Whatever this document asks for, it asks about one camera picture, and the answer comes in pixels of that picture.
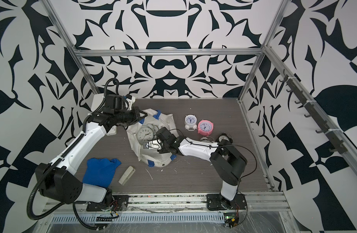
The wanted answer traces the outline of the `white twin-bell alarm clock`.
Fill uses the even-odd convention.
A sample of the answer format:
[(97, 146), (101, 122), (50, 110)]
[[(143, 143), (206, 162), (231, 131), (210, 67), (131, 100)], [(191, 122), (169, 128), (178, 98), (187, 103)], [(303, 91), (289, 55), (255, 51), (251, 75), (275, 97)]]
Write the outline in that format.
[(156, 132), (158, 130), (159, 129), (156, 125), (150, 123), (143, 125), (136, 134), (137, 141), (142, 145), (145, 142), (155, 140)]

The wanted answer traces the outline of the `small white twin-bell clock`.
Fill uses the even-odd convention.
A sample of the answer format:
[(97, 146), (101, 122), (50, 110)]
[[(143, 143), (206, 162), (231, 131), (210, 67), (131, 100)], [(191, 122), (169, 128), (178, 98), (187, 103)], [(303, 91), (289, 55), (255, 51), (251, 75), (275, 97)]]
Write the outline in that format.
[(195, 115), (186, 115), (184, 123), (187, 131), (192, 132), (197, 129), (197, 117)]

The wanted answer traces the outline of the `white canvas bag blue handles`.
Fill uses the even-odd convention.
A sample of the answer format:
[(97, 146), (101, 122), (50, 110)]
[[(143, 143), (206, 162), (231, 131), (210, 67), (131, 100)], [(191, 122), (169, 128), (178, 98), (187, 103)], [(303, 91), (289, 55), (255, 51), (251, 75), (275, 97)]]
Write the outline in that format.
[(163, 152), (157, 133), (158, 130), (166, 128), (177, 136), (174, 117), (172, 114), (165, 115), (159, 110), (146, 109), (144, 112), (147, 116), (127, 129), (131, 149), (138, 160), (149, 167), (165, 167), (175, 159), (175, 155)]

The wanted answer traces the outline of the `pink alarm clock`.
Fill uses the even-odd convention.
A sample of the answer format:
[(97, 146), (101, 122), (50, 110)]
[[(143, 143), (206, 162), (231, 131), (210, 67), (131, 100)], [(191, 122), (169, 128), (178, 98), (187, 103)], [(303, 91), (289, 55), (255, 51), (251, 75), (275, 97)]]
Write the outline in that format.
[(214, 124), (209, 120), (201, 120), (198, 123), (197, 132), (202, 136), (210, 136), (214, 129)]

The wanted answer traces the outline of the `small black alarm clock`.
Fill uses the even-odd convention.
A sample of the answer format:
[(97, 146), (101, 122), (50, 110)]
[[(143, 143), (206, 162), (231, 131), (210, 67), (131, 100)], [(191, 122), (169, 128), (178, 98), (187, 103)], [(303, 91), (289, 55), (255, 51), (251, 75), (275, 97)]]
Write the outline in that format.
[(152, 141), (147, 141), (143, 142), (143, 148), (144, 149), (149, 149), (149, 150), (161, 150), (161, 142), (159, 140), (152, 140)]

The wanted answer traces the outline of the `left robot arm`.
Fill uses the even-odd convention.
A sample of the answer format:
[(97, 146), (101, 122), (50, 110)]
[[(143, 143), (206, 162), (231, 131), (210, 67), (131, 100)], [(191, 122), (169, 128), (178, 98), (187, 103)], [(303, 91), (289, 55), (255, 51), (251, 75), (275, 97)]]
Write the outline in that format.
[(113, 127), (130, 126), (147, 116), (133, 105), (135, 100), (131, 95), (106, 95), (101, 110), (86, 117), (75, 140), (49, 164), (40, 164), (36, 168), (38, 182), (29, 196), (29, 205), (33, 204), (37, 193), (64, 204), (90, 202), (109, 205), (113, 200), (109, 189), (85, 184), (75, 174), (91, 149)]

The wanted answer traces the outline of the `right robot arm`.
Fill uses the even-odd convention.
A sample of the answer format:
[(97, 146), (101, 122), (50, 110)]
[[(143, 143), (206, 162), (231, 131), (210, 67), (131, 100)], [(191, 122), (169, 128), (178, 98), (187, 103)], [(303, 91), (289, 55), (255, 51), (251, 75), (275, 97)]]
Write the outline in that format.
[(175, 136), (165, 127), (159, 129), (156, 136), (163, 152), (210, 162), (223, 181), (220, 195), (228, 201), (234, 200), (247, 159), (232, 143), (225, 139), (220, 142), (195, 141), (186, 136)]

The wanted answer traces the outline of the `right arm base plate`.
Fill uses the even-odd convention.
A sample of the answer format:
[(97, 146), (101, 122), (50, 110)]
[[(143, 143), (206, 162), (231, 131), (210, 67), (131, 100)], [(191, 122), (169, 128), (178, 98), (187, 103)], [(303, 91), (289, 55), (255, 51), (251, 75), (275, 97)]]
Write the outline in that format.
[(244, 194), (237, 193), (232, 201), (220, 194), (207, 194), (207, 209), (210, 211), (220, 210), (245, 210), (247, 208)]

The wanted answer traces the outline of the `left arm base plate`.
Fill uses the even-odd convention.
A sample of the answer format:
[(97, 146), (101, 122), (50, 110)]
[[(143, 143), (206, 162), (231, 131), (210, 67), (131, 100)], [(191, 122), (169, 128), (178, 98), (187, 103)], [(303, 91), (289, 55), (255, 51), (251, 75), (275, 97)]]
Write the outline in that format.
[(129, 195), (113, 195), (108, 201), (102, 203), (88, 203), (87, 212), (109, 211), (119, 212), (128, 207)]

